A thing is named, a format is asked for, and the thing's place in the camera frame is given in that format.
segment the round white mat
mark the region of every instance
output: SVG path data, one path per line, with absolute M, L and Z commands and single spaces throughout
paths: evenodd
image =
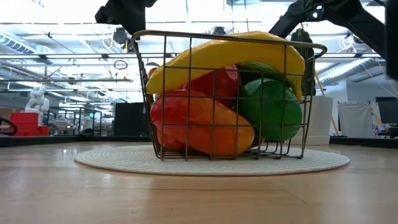
M 298 156 L 300 152 L 301 149 L 291 147 L 289 155 Z M 166 159 L 162 162 L 155 157 L 152 146 L 95 149 L 78 153 L 75 160 L 104 169 L 166 175 L 276 175 L 327 170 L 349 163 L 345 156 L 308 149 L 304 159 Z

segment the ceiling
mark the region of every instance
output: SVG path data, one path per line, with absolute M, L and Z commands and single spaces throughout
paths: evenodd
M 2 1 L 0 7 L 0 33 L 10 35 L 18 41 L 53 54 L 112 54 L 124 53 L 121 45 L 113 43 L 112 33 L 119 26 L 95 24 L 94 15 L 106 4 L 107 0 L 13 0 Z M 268 31 L 287 10 L 289 1 L 253 1 L 235 5 L 233 8 L 224 0 L 158 0 L 152 8 L 146 10 L 147 29 L 171 30 L 182 32 L 205 33 L 214 26 L 223 26 L 234 32 L 247 30 Z M 365 9 L 373 16 L 384 22 L 384 8 L 382 6 L 366 6 Z M 311 34 L 314 43 L 328 47 L 328 53 L 369 52 L 372 50 L 366 44 L 353 44 L 347 49 L 348 40 L 344 41 L 347 30 L 330 22 L 304 24 Z M 141 52 L 163 52 L 163 39 L 143 38 L 139 42 Z M 188 48 L 188 40 L 169 39 L 167 51 L 179 53 Z M 19 54 L 15 50 L 0 45 L 0 54 Z M 118 70 L 113 65 L 117 59 L 74 60 L 57 59 L 47 66 L 47 73 L 54 73 L 52 78 L 111 78 L 118 74 L 118 78 L 126 77 L 131 82 L 84 82 L 75 86 L 58 86 L 59 88 L 107 88 L 128 89 L 140 88 L 137 60 L 123 59 L 128 68 Z M 8 60 L 14 65 L 22 66 L 38 75 L 45 74 L 45 65 L 33 60 Z M 162 64 L 161 58 L 148 58 L 147 62 Z M 328 68 L 337 65 L 334 61 L 320 61 L 316 70 L 320 75 Z M 382 68 L 372 68 L 371 72 L 379 73 Z M 368 75 L 357 75 L 357 79 Z M 142 101 L 142 93 L 138 91 L 113 91 L 106 94 L 113 95 L 126 101 Z

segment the red fruit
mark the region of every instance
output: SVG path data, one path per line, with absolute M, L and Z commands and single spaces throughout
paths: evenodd
M 162 144 L 162 131 L 159 128 L 156 128 L 156 135 L 159 144 Z M 181 151 L 185 149 L 185 144 L 174 139 L 171 135 L 164 133 L 163 134 L 163 146 L 171 149 L 175 149 L 177 151 Z
M 150 78 L 153 74 L 153 72 L 156 70 L 156 68 L 151 68 L 148 72 L 148 78 Z
M 188 90 L 173 90 L 167 92 L 168 96 L 160 96 L 150 108 L 150 118 L 157 129 L 162 128 L 164 123 L 164 133 L 172 136 L 180 142 L 188 143 L 190 148 L 211 154 L 214 146 L 213 155 L 234 156 L 235 145 L 238 142 L 237 153 L 245 151 L 253 142 L 254 130 L 247 120 L 228 109 L 220 102 L 215 102 L 214 107 L 214 132 L 213 124 L 213 100 L 207 97 L 190 98 L 190 113 L 188 117 Z M 198 91 L 191 91 L 191 96 L 206 96 Z M 236 117 L 239 127 L 236 132 Z M 187 133 L 187 119 L 189 119 L 189 133 Z
M 238 92 L 238 69 L 235 65 L 223 67 L 226 70 L 216 72 L 216 96 L 236 97 Z M 191 90 L 200 91 L 208 96 L 213 96 L 213 74 L 209 72 L 206 75 L 191 81 Z M 184 84 L 183 90 L 188 90 L 188 83 Z M 230 108 L 235 105 L 234 99 L 217 99 L 220 103 Z

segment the red bell pepper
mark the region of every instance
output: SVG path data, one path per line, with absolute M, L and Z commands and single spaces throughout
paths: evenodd
M 156 128 L 156 135 L 157 141 L 159 142 L 159 144 L 162 144 L 162 131 L 159 128 Z M 174 139 L 171 135 L 166 133 L 163 134 L 163 146 L 170 149 L 175 149 L 177 151 L 182 151 L 185 149 L 184 143 Z
M 216 96 L 227 96 L 236 97 L 238 92 L 238 69 L 235 65 L 223 67 L 228 70 L 217 70 L 216 71 Z M 213 96 L 213 81 L 214 72 L 209 72 L 206 75 L 194 79 L 191 81 L 191 90 L 200 91 L 208 96 Z M 182 87 L 184 90 L 188 90 L 188 83 Z M 231 108 L 236 103 L 234 99 L 217 99 L 220 103 L 226 107 Z
M 173 90 L 167 92 L 164 98 L 164 133 L 174 139 L 187 143 L 188 91 Z M 197 91 L 191 91 L 191 96 L 206 96 Z M 162 98 L 160 96 L 150 109 L 152 122 L 158 129 L 162 128 Z M 215 125 L 236 125 L 236 113 L 220 102 L 215 101 Z M 188 145 L 198 151 L 210 155 L 213 121 L 213 100 L 209 97 L 190 98 L 189 136 Z M 242 116 L 238 115 L 239 125 L 250 125 Z M 252 127 L 239 127 L 238 134 L 234 126 L 215 126 L 214 149 L 216 157 L 234 156 L 235 139 L 238 136 L 237 154 L 244 152 L 253 142 Z

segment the toy banana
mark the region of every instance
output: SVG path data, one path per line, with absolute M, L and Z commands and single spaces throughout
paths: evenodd
M 249 37 L 255 39 L 270 39 L 286 41 L 276 35 L 267 32 L 245 32 L 231 34 L 235 37 Z M 211 40 L 204 44 L 192 47 L 192 67 L 200 68 L 222 68 L 241 62 L 262 62 L 275 67 L 281 73 L 285 69 L 285 46 L 276 44 L 258 44 L 250 42 L 237 42 L 227 40 Z M 175 90 L 188 82 L 188 67 L 190 63 L 189 49 L 183 51 L 166 66 L 187 67 L 187 68 L 166 68 L 165 91 Z M 301 99 L 301 79 L 304 75 L 304 59 L 292 46 L 286 48 L 286 80 L 292 86 L 293 92 L 298 99 Z M 164 66 L 156 69 L 146 89 L 148 94 L 162 93 Z M 191 69 L 191 80 L 201 77 L 209 70 Z

